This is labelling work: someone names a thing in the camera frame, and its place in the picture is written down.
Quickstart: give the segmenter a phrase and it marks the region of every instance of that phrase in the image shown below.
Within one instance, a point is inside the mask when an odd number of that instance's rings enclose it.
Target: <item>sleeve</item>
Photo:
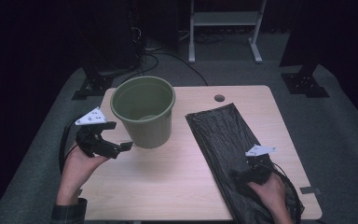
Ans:
[[[50,224],[80,224],[84,223],[87,200],[78,199],[78,204],[61,206],[55,204],[51,214]]]

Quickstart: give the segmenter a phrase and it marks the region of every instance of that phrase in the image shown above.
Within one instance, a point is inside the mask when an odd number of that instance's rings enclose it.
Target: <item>white marker tag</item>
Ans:
[[[107,119],[103,115],[100,107],[91,110],[87,115],[76,121],[76,125],[88,125],[88,124],[99,124],[106,123]]]
[[[276,151],[276,147],[263,147],[263,146],[254,146],[249,151],[245,153],[247,157],[256,157],[265,154],[269,154],[270,152]]]

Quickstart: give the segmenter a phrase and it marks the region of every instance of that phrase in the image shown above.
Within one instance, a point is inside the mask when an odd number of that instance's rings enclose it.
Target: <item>wrist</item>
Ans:
[[[63,190],[59,189],[57,194],[57,205],[72,205],[78,204],[77,190]]]
[[[269,209],[276,224],[292,224],[293,221],[286,206],[274,206]]]

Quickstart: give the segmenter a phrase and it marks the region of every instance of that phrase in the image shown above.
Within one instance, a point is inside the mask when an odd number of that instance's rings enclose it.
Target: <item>white metal shelf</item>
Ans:
[[[257,40],[258,31],[260,30],[261,21],[263,20],[264,8],[267,0],[261,0],[258,11],[242,12],[195,12],[194,0],[191,0],[190,15],[190,43],[188,45],[188,61],[196,61],[194,45],[194,27],[196,26],[229,26],[229,25],[254,25],[254,35],[248,39],[256,63],[262,63],[260,52],[258,51],[255,41]]]

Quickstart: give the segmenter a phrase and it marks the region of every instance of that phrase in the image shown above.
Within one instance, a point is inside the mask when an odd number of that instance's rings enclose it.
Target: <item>olive green bucket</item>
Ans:
[[[171,135],[175,91],[159,77],[137,77],[121,84],[112,94],[110,107],[120,119],[133,143],[153,148]]]

